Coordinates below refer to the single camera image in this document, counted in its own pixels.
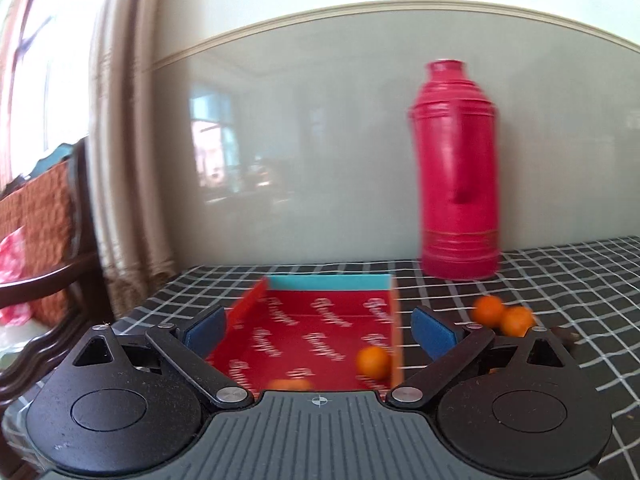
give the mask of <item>wall trim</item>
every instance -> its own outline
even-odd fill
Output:
[[[235,28],[223,34],[217,34],[207,38],[200,43],[175,52],[170,56],[153,63],[152,69],[157,70],[163,66],[175,63],[189,56],[193,56],[199,52],[218,46],[229,41],[239,40],[253,34],[273,30],[274,28],[289,27],[298,23],[312,22],[315,20],[324,20],[325,18],[335,18],[337,16],[349,16],[352,14],[365,14],[368,12],[387,12],[390,10],[456,10],[465,12],[485,12],[489,14],[500,14],[502,16],[511,16],[514,18],[524,18],[526,20],[535,20],[537,22],[550,23],[559,27],[570,28],[596,36],[602,40],[610,41],[618,44],[634,52],[640,54],[640,45],[632,41],[616,36],[601,28],[587,25],[586,23],[577,22],[562,16],[548,14],[538,10],[524,9],[522,7],[507,6],[501,4],[491,4],[484,2],[472,2],[462,0],[387,0],[380,2],[363,2],[357,4],[345,4],[333,7],[323,7],[321,9],[305,10],[294,14],[279,16],[263,22],[252,23],[245,27]]]

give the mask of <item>orange fruit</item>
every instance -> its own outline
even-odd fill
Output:
[[[391,355],[379,346],[367,346],[356,355],[356,368],[361,375],[381,381],[391,375]]]
[[[269,381],[267,389],[287,392],[308,392],[313,389],[313,385],[306,379],[274,379],[273,381]]]
[[[504,335],[522,337],[527,330],[536,324],[533,313],[526,306],[512,306],[502,316],[500,331]]]
[[[489,328],[498,328],[506,307],[497,296],[480,296],[474,301],[471,319]]]

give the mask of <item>black and white tablecloth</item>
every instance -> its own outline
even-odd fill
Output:
[[[161,322],[191,319],[203,308],[231,304],[264,274],[386,273],[398,280],[405,374],[427,359],[412,339],[410,314],[424,304],[458,323],[479,294],[533,309],[540,324],[580,335],[574,357],[610,409],[612,439],[598,466],[604,479],[640,480],[640,237],[511,251],[490,280],[445,282],[423,276],[413,260],[277,266],[200,266],[167,283],[124,317],[116,333],[135,334]],[[43,386],[38,382],[14,402],[2,420],[10,445],[41,466],[24,436],[24,415]]]

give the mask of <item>pink plastic bag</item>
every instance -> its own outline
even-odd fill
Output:
[[[24,235],[22,227],[0,242],[0,283],[20,280],[25,266]],[[28,303],[0,309],[0,325],[24,325],[31,319]]]

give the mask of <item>red box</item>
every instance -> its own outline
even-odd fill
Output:
[[[402,382],[401,319],[391,274],[264,277],[226,316],[207,361],[258,395],[271,380],[305,378],[316,391],[377,390]],[[356,354],[392,355],[388,380],[359,375]]]

